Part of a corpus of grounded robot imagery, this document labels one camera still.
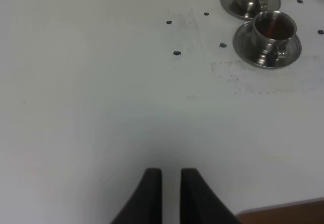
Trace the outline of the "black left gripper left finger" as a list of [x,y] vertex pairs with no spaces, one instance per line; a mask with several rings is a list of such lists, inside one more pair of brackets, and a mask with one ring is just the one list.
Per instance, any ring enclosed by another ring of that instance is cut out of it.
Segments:
[[112,223],[162,223],[162,171],[148,168],[134,193]]

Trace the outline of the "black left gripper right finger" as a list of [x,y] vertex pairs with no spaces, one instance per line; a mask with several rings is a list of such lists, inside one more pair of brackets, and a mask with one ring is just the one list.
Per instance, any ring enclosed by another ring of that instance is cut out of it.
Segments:
[[180,223],[240,223],[195,168],[181,169]]

